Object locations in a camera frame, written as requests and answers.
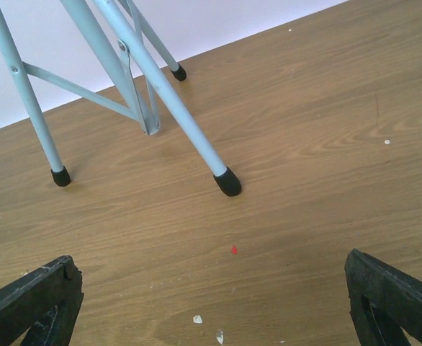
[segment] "wall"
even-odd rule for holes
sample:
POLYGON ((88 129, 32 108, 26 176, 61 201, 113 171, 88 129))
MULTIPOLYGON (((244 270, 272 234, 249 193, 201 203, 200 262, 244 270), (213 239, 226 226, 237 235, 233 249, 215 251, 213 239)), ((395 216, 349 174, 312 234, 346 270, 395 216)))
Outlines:
MULTIPOLYGON (((136 4, 180 61, 341 2, 345 0, 137 0, 136 4)), ((95 6, 89 5, 116 43, 95 6)), ((0 0, 0 6, 22 60, 95 92, 112 86, 58 0, 0 0)), ((165 65, 157 54, 153 56, 165 65)), ((32 84, 44 110, 78 98, 34 77, 32 84)), ((0 54, 0 128, 26 117, 0 54)))

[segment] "paint fleck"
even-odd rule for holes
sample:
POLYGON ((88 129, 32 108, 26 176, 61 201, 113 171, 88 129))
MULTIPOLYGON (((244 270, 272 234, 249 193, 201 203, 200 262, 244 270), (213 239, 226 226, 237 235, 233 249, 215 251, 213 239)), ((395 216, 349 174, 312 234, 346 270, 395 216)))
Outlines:
POLYGON ((194 316, 194 323, 196 323, 196 324, 203 323, 202 317, 200 315, 194 316))
POLYGON ((221 345, 224 345, 224 332, 222 330, 220 330, 220 329, 216 333, 216 340, 221 345))

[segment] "brown wood surface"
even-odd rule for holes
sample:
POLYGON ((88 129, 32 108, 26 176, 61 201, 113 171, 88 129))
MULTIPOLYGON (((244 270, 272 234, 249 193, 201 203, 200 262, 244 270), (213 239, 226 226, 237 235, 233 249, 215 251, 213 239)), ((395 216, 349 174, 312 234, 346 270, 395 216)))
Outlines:
POLYGON ((153 137, 84 100, 49 112, 67 188, 30 122, 9 126, 0 286, 72 255, 72 345, 358 345, 346 255, 422 280, 422 0, 352 0, 183 66, 173 85, 243 194, 164 107, 153 137))

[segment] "tripod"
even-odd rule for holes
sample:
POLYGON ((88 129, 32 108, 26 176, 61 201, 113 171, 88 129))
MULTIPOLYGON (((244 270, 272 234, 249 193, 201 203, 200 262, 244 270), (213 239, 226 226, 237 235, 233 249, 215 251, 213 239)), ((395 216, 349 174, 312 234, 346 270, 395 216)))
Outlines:
POLYGON ((153 135, 160 129, 160 119, 155 100, 156 93, 204 159, 220 189, 227 196, 239 195, 241 192, 240 181, 232 170, 223 163, 223 160, 194 121, 172 85, 170 85, 163 72, 156 65, 143 44, 143 34, 152 43, 162 59, 165 60, 177 80, 185 80, 187 77, 186 71, 174 60, 133 1, 118 0, 121 8, 115 0, 92 1, 118 37, 118 47, 120 49, 118 55, 85 0, 60 0, 68 15, 75 22, 84 39, 104 67, 104 70, 117 87, 127 107, 52 74, 43 68, 22 61, 0 8, 0 51, 48 159, 54 182, 58 186, 64 187, 70 184, 71 178, 60 160, 53 137, 46 125, 42 110, 30 83, 29 75, 43 79, 138 121, 144 133, 148 135, 153 135), (132 24, 125 18, 122 10, 129 14, 132 24), (137 91, 133 82, 130 69, 131 59, 139 66, 145 76, 150 106, 147 105, 147 102, 137 91))

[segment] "black rubber foot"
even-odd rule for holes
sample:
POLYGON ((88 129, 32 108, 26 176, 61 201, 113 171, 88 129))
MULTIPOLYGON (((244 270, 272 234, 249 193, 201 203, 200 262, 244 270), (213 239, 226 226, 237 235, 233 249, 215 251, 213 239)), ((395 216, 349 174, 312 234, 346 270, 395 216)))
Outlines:
POLYGON ((227 167, 227 170, 220 177, 214 177, 220 189, 229 197, 238 196, 241 193, 241 183, 237 176, 232 172, 232 169, 227 167))
POLYGON ((171 72, 178 81, 185 81, 185 78, 187 78, 187 73, 181 65, 179 65, 177 71, 171 70, 171 72))
POLYGON ((62 171, 60 172, 53 172, 51 170, 51 174, 53 175, 53 180, 57 186, 67 186, 72 181, 70 179, 70 174, 67 172, 67 169, 64 167, 62 171))

